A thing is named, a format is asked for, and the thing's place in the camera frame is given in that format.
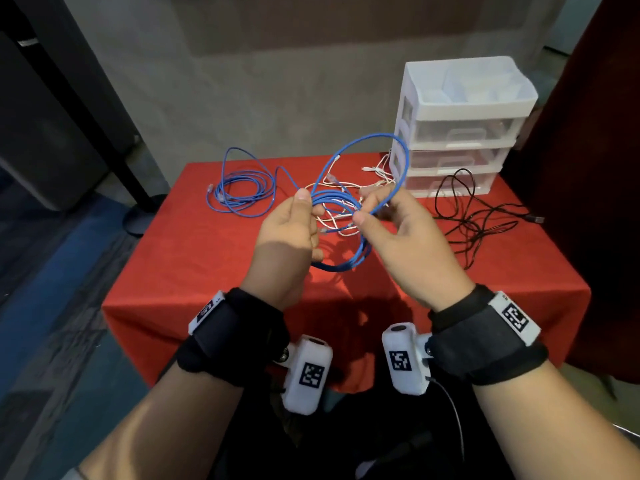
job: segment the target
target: forearm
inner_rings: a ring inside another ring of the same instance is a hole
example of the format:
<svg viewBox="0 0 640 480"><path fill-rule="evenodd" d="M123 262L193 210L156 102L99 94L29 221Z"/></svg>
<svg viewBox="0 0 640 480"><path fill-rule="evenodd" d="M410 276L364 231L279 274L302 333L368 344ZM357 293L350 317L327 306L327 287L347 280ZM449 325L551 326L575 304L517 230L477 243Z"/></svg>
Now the forearm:
<svg viewBox="0 0 640 480"><path fill-rule="evenodd" d="M550 362L474 390L517 478L640 478L640 452Z"/></svg>
<svg viewBox="0 0 640 480"><path fill-rule="evenodd" d="M174 364L79 469L88 480L204 479L242 391Z"/></svg>

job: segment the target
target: blue carpet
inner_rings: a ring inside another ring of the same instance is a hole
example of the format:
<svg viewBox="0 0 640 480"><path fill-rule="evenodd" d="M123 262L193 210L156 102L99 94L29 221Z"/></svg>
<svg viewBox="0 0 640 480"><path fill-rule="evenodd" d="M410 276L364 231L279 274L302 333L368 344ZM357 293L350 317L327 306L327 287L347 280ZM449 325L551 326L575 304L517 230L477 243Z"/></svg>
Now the blue carpet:
<svg viewBox="0 0 640 480"><path fill-rule="evenodd" d="M103 251L122 229L127 208L100 197L36 276L9 298L0 315L0 397L47 337Z"/></svg>
<svg viewBox="0 0 640 480"><path fill-rule="evenodd" d="M140 375L107 332L29 480L60 480L100 444L147 391Z"/></svg>

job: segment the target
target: table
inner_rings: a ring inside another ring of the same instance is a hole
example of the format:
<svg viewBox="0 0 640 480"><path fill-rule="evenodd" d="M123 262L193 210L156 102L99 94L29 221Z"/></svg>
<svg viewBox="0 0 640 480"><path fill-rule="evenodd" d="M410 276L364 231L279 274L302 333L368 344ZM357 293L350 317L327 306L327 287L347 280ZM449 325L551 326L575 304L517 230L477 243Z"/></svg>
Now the table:
<svg viewBox="0 0 640 480"><path fill-rule="evenodd" d="M372 184L375 175L361 168L375 166L379 159L379 153L344 155L333 173L341 180ZM299 185L306 185L315 181L327 160L327 156L296 157L263 163L271 171L276 165L285 166ZM229 161L226 171L256 166L251 161ZM219 162L185 167L102 306L115 338L149 385L186 338L190 320L218 290L238 286L250 264L262 218L208 208L205 192L209 184L220 181L220 170ZM288 180L278 183L276 203L295 192ZM231 192L251 190L242 185L249 184L238 184ZM500 177L484 197L494 205L517 202ZM433 199L423 202L433 205ZM266 205L264 201L254 209ZM321 241L328 261L341 262L359 239L332 233ZM469 275L514 299L542 327L552 362L564 361L590 291L542 227L523 221L507 233L485 238ZM372 387L382 332L392 323L411 320L421 333L428 332L427 313L399 290L372 253L346 273L312 267L303 298L286 310L285 321L292 340L305 333L332 346L330 386L353 393Z"/></svg>

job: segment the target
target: left hand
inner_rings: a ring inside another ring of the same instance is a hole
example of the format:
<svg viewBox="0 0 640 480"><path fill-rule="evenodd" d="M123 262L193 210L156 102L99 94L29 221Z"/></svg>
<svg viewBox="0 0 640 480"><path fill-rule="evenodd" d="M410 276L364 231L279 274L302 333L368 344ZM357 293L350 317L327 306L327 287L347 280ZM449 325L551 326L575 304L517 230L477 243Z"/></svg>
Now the left hand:
<svg viewBox="0 0 640 480"><path fill-rule="evenodd" d="M300 189L277 206L262 223L249 271L240 288L265 303L284 310L302 297L311 261L322 261L316 218L322 205L311 204L311 194Z"/></svg>

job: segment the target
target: concrete wall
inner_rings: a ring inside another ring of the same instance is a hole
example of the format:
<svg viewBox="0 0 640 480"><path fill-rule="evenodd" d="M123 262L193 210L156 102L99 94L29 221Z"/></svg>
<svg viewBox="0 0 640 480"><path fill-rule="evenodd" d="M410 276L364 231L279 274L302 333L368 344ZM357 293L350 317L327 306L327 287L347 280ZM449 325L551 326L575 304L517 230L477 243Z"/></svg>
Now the concrete wall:
<svg viewBox="0 0 640 480"><path fill-rule="evenodd" d="M526 69L564 0L65 1L172 184L231 145L317 155L393 131L406 61Z"/></svg>

